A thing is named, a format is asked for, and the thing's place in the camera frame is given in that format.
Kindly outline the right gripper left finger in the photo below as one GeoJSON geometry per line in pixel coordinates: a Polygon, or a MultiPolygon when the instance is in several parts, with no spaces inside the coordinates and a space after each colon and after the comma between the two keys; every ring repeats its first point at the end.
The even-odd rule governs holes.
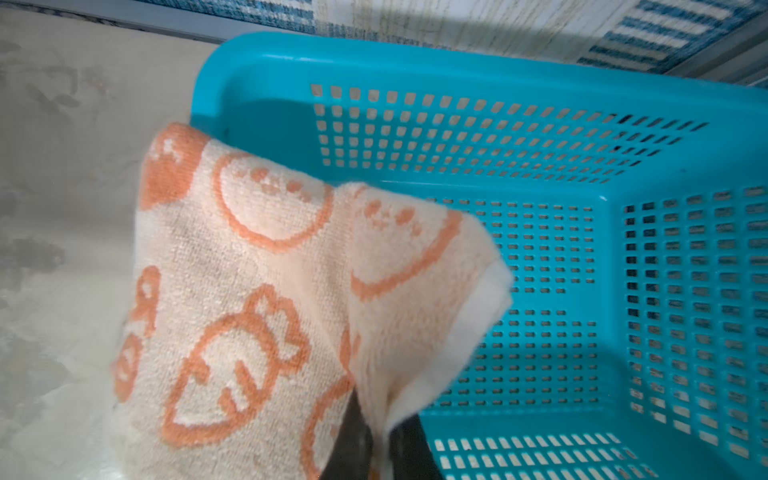
{"type": "Polygon", "coordinates": [[[373,438],[353,391],[330,458],[320,480],[367,480],[370,476],[373,438]]]}

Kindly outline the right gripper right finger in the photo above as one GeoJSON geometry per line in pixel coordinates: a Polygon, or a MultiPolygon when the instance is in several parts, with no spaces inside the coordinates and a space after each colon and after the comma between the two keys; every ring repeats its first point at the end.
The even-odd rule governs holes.
{"type": "Polygon", "coordinates": [[[418,414],[397,425],[389,436],[394,480],[443,480],[418,414]]]}

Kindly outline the orange bunny pattern towel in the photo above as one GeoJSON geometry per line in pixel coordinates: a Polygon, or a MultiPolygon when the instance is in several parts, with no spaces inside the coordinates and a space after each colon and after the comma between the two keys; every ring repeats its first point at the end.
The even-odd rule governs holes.
{"type": "Polygon", "coordinates": [[[129,479],[354,471],[468,364],[513,277],[474,217],[330,185],[172,123],[142,164],[110,436],[129,479]]]}

